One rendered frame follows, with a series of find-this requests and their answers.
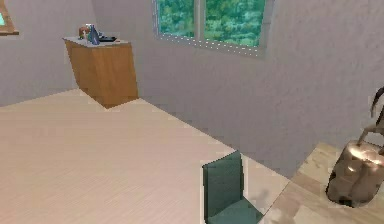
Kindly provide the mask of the dark green chair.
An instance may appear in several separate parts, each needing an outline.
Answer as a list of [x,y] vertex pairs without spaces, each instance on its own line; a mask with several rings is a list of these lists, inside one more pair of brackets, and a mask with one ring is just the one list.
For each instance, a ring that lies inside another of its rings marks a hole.
[[202,170],[206,224],[258,224],[261,221],[263,214],[244,196],[239,151],[204,164]]

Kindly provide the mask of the brown wooden cabinet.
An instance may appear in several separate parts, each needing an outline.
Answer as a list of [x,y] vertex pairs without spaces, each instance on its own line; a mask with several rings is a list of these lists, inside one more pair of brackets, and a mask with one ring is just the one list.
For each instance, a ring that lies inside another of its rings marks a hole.
[[84,93],[104,108],[139,98],[130,42],[92,45],[76,37],[63,40],[76,83]]

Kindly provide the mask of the brown framed window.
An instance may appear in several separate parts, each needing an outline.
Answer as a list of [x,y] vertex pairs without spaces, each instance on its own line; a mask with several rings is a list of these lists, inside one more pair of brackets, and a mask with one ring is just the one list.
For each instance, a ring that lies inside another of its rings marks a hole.
[[0,36],[19,35],[11,16],[5,5],[5,0],[0,0]]

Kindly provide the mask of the window with grey frame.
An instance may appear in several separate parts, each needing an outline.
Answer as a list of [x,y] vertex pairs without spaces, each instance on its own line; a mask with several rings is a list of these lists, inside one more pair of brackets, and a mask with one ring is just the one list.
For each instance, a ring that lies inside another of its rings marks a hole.
[[156,39],[245,57],[266,53],[276,0],[151,0]]

